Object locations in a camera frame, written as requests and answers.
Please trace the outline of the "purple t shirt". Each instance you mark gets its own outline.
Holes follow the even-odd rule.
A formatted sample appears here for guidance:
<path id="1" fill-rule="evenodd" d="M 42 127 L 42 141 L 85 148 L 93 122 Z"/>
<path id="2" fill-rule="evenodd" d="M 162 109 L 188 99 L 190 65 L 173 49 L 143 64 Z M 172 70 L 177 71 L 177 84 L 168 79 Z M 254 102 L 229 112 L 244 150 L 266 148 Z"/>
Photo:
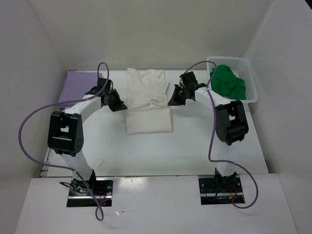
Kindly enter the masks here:
<path id="1" fill-rule="evenodd" d="M 68 71 L 58 103 L 83 99 L 86 92 L 97 85 L 96 72 Z"/>

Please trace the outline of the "cream white t shirt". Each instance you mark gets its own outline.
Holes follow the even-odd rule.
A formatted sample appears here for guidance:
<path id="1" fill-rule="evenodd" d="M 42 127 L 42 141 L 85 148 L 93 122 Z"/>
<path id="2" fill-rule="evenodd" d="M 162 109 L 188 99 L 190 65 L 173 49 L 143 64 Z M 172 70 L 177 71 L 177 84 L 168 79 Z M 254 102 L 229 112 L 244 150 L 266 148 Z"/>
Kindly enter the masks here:
<path id="1" fill-rule="evenodd" d="M 164 70 L 127 69 L 127 134 L 169 133 L 173 130 L 168 87 Z"/>

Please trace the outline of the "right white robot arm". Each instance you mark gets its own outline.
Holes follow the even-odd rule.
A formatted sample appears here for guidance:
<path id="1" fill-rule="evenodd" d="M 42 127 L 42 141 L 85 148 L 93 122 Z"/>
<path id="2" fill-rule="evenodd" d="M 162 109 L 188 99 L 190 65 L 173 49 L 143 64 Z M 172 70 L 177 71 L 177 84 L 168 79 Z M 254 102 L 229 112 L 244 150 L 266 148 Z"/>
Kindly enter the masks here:
<path id="1" fill-rule="evenodd" d="M 238 145 L 249 131 L 249 126 L 240 100 L 229 100 L 213 91 L 208 84 L 198 83 L 193 72 L 180 75 L 169 106 L 181 106 L 186 100 L 197 101 L 213 111 L 213 129 L 208 149 L 208 160 L 216 164 L 214 186 L 224 192 L 236 181 L 234 169 L 238 155 Z M 212 159 L 212 147 L 215 137 L 224 145 L 223 156 Z"/>

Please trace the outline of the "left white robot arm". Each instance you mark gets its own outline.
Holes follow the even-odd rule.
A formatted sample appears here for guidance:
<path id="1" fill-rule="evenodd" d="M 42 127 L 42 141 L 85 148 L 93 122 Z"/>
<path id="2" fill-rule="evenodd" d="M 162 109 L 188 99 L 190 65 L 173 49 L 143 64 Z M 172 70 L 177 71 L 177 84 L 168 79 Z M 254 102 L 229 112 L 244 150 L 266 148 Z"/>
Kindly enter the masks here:
<path id="1" fill-rule="evenodd" d="M 51 114 L 47 143 L 73 169 L 72 188 L 80 188 L 85 194 L 92 195 L 98 189 L 99 183 L 82 151 L 83 122 L 103 106 L 108 106 L 112 112 L 126 110 L 127 106 L 120 99 L 113 82 L 107 78 L 99 78 L 97 86 L 91 88 L 83 99 L 85 101 Z"/>

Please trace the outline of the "green t shirt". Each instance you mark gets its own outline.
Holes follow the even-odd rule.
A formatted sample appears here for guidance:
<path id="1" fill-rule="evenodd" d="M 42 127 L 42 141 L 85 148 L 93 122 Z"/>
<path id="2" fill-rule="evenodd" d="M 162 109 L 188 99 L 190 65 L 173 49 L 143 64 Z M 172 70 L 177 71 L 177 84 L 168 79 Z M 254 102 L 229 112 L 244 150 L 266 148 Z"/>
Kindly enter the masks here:
<path id="1" fill-rule="evenodd" d="M 212 75 L 211 87 L 214 92 L 229 99 L 246 100 L 245 81 L 238 78 L 229 66 L 219 65 L 216 69 L 213 68 L 210 72 L 211 77 Z"/>

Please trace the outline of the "white plastic basket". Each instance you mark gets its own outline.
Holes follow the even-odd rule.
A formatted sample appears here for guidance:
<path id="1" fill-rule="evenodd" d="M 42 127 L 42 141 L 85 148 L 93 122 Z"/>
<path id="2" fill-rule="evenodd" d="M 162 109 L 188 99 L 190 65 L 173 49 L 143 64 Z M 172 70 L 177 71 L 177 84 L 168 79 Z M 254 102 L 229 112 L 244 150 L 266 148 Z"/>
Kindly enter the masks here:
<path id="1" fill-rule="evenodd" d="M 217 66 L 226 65 L 240 79 L 245 81 L 245 96 L 243 103 L 255 103 L 258 101 L 257 90 L 254 82 L 252 66 L 248 60 L 240 57 L 210 56 L 207 60 L 214 62 Z"/>

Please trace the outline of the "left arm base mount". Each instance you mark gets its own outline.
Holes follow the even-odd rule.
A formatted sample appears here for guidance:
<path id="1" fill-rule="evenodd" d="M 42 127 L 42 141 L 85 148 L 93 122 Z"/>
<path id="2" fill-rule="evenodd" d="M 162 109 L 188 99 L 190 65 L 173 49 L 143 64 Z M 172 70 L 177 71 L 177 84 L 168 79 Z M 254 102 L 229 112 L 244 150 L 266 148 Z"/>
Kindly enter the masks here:
<path id="1" fill-rule="evenodd" d="M 93 194 L 102 207 L 112 206 L 113 178 L 98 177 Z M 83 182 L 72 179 L 69 182 L 60 182 L 64 187 L 69 188 L 67 207 L 96 207 L 97 203 L 90 195 Z"/>

